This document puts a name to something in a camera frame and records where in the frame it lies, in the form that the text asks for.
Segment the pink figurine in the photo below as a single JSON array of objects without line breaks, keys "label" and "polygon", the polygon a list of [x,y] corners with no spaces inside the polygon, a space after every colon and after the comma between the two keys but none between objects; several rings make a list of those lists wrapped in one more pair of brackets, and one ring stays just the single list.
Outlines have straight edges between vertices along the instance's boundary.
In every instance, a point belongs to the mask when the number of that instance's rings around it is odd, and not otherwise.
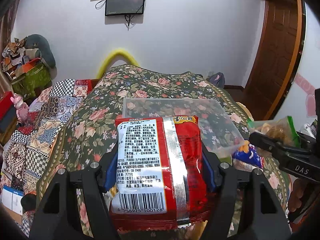
[{"label": "pink figurine", "polygon": [[17,109],[17,117],[18,121],[24,125],[29,113],[29,106],[26,102],[23,102],[23,98],[21,95],[14,93],[14,98],[10,97],[11,102],[13,103],[14,107]]}]

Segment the metal screw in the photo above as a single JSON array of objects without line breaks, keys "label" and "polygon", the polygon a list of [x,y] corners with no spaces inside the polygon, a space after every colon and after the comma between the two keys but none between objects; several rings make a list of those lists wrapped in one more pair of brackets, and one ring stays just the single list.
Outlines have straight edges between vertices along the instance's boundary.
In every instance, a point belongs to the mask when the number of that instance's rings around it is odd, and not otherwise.
[{"label": "metal screw", "polygon": [[66,172],[65,168],[58,169],[58,174],[62,175]]},{"label": "metal screw", "polygon": [[90,163],[90,167],[93,169],[97,168],[98,166],[99,166],[99,163],[97,163],[97,162]]},{"label": "metal screw", "polygon": [[227,169],[229,168],[229,164],[228,163],[220,163],[220,167],[223,168],[223,169]]},{"label": "metal screw", "polygon": [[257,175],[261,175],[262,174],[262,170],[260,169],[254,169],[253,172]]}]

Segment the bed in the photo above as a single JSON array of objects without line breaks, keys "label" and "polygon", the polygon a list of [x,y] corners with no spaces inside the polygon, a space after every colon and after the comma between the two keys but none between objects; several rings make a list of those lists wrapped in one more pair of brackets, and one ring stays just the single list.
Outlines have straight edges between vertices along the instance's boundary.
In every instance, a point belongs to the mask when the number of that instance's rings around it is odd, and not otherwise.
[{"label": "bed", "polygon": [[[11,137],[4,157],[1,187],[8,185],[24,193],[36,191],[39,203],[59,168],[75,171],[99,161],[117,141],[114,120],[122,113],[125,97],[214,98],[241,135],[249,137],[248,115],[244,109],[226,91],[214,87],[200,75],[161,74],[133,65],[117,66],[99,81],[64,80],[41,93],[30,108],[30,123]],[[265,159],[264,174],[285,210],[291,188],[288,175],[278,169],[272,158]],[[238,197],[230,234],[237,231],[240,219],[240,192]],[[83,232],[92,236],[81,190],[77,190],[77,199]],[[27,235],[32,220],[33,212],[23,214],[22,228]],[[171,235],[172,239],[181,239],[182,235],[184,239],[193,238],[188,230],[173,234],[176,235]]]}]

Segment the yellow logo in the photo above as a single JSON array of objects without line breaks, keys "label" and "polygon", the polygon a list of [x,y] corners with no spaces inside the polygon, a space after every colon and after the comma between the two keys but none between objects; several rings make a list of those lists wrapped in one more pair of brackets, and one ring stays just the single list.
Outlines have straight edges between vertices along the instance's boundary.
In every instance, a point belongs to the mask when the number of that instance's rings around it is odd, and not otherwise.
[{"label": "yellow logo", "polygon": [[174,123],[183,123],[183,122],[194,122],[196,123],[196,119],[194,116],[173,116]]}]

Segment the brown door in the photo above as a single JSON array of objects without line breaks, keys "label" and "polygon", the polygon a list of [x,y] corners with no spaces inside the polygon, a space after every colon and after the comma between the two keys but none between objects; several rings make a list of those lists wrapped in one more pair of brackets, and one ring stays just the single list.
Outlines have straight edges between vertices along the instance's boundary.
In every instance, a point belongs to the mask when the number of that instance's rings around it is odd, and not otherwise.
[{"label": "brown door", "polygon": [[261,40],[243,100],[255,120],[268,119],[284,93],[298,53],[297,30],[297,2],[266,0]]}]

